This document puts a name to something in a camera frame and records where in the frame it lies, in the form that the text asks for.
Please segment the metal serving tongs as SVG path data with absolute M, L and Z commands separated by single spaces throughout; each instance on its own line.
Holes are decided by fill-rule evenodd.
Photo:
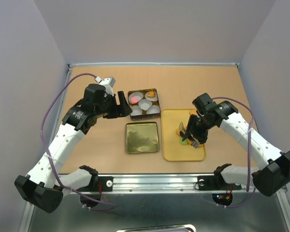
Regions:
M 182 132 L 185 133 L 185 131 L 186 131 L 186 127 L 184 126 L 184 123 L 183 123 L 183 122 L 181 122 L 181 123 L 179 124 L 178 128 L 179 128 Z M 197 139 L 193 138 L 192 136 L 190 136 L 187 140 L 190 140 L 190 141 L 191 141 L 192 144 L 191 144 L 190 146 L 192 146 L 193 148 L 198 148 L 198 147 L 200 146 L 199 141 L 198 141 Z

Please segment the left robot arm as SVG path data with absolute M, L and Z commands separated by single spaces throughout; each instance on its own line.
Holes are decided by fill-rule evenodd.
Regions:
M 75 172 L 63 176 L 59 176 L 58 171 L 98 118 L 127 117 L 130 113 L 132 109 L 123 91 L 113 94 L 111 88 L 105 85 L 88 85 L 84 97 L 63 117 L 57 134 L 38 163 L 26 175 L 16 178 L 14 185 L 20 196 L 41 210 L 52 213 L 71 192 L 82 188 L 101 191 L 98 171 L 89 166 L 80 166 Z

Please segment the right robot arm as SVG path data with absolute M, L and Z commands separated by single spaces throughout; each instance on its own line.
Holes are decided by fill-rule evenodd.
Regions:
M 255 131 L 253 123 L 246 122 L 232 99 L 224 98 L 216 103 L 204 93 L 192 104 L 197 114 L 190 115 L 187 126 L 180 130 L 182 141 L 189 140 L 198 148 L 206 143 L 209 130 L 218 127 L 247 152 L 246 167 L 228 163 L 216 168 L 213 176 L 216 188 L 223 189 L 228 184 L 245 185 L 269 197 L 290 182 L 290 151 L 281 151 Z

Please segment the orange swirl cookie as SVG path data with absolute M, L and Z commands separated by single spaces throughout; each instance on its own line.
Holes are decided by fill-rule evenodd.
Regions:
M 148 97 L 149 97 L 150 99 L 153 99 L 153 98 L 156 97 L 156 93 L 155 93 L 155 91 L 149 91 L 149 92 L 147 93 L 147 95 L 148 95 Z

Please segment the pink macaron cookie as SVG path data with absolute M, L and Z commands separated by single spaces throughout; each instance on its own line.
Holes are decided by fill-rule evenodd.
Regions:
M 130 99 L 130 101 L 131 101 L 131 103 L 136 104 L 139 100 L 138 100 L 137 97 L 132 97 L 132 98 Z

